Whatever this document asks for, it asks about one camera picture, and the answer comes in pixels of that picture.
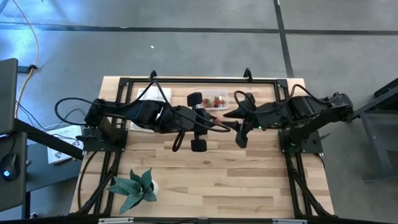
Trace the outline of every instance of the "green plant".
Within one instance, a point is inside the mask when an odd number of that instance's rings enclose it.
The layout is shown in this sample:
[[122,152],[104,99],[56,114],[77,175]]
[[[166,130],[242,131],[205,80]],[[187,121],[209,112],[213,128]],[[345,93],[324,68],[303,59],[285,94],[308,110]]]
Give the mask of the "green plant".
[[113,177],[116,184],[108,187],[107,190],[115,194],[127,196],[126,201],[120,208],[120,214],[138,205],[142,199],[147,202],[156,201],[156,195],[150,187],[152,183],[151,170],[152,168],[145,171],[142,177],[135,174],[132,170],[130,170],[130,179]]

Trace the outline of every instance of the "white pot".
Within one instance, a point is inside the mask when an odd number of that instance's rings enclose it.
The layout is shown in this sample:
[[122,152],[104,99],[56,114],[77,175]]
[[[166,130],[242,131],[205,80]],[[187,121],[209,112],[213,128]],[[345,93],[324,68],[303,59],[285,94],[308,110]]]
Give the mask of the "white pot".
[[154,185],[154,194],[157,196],[157,193],[159,193],[159,186],[157,185],[157,182],[152,180],[152,184]]

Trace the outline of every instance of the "clear plastic box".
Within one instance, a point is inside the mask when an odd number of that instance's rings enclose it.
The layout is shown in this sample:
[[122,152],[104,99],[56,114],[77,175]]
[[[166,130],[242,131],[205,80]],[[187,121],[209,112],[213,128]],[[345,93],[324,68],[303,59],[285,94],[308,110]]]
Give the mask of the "clear plastic box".
[[224,110],[228,108],[228,91],[227,90],[198,90],[201,92],[203,101],[198,108],[206,110]]

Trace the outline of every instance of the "wooden table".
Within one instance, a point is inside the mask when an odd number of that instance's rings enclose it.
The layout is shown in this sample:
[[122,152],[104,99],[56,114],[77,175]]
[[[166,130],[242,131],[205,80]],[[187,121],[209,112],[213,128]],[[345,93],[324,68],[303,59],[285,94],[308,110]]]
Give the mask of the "wooden table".
[[[99,98],[116,99],[120,77],[104,77]],[[289,87],[301,78],[288,79]],[[233,92],[242,90],[253,93],[256,104],[275,101],[274,88],[267,84],[211,84],[211,83],[161,83],[172,88],[172,105],[186,105],[187,95],[203,89],[229,91],[229,108],[212,113],[236,109]],[[132,99],[138,88],[145,83],[135,83]],[[303,92],[296,90],[296,95]],[[152,178],[159,185],[157,202],[142,201],[124,216],[131,217],[213,217],[213,218],[292,218],[292,199],[284,155],[280,152],[276,130],[253,130],[248,134],[248,147],[239,148],[235,142],[236,132],[215,133],[209,131],[204,137],[208,151],[195,153],[190,150],[193,134],[185,135],[178,152],[172,152],[176,134],[155,134],[130,131],[126,151],[122,154],[119,177],[129,178],[129,171],[141,175],[152,167]],[[81,186],[82,203],[86,202],[100,179],[104,153],[99,152],[89,164]],[[303,154],[307,184],[324,208],[333,213],[328,184],[321,160],[311,154]],[[298,190],[300,208],[304,211],[302,193]],[[101,212],[108,191],[104,191]],[[115,195],[112,216],[119,215],[125,196]],[[77,211],[77,193],[71,212]]]

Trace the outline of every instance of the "gray floor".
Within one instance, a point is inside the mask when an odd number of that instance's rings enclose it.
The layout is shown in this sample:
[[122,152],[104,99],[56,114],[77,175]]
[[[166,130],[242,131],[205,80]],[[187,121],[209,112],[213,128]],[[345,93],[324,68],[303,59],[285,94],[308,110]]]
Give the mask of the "gray floor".
[[[31,22],[88,26],[277,28],[272,0],[19,0]],[[287,29],[396,30],[398,1],[280,0]],[[0,22],[24,22],[10,1]],[[202,34],[37,31],[39,71],[22,104],[43,125],[59,122],[53,113],[66,96],[94,99],[105,75],[286,77],[278,34]],[[347,93],[355,108],[372,92],[397,78],[398,36],[288,35],[295,77],[325,96]],[[0,30],[0,59],[28,65],[35,57],[29,30]],[[21,86],[25,75],[19,75]],[[87,105],[65,103],[61,112]],[[73,119],[82,119],[76,114]],[[398,222],[398,180],[364,183],[379,170],[360,122],[329,124],[321,133],[326,175],[337,215]],[[32,211],[44,216],[69,212],[76,180],[32,194]],[[0,213],[19,218],[20,208]]]

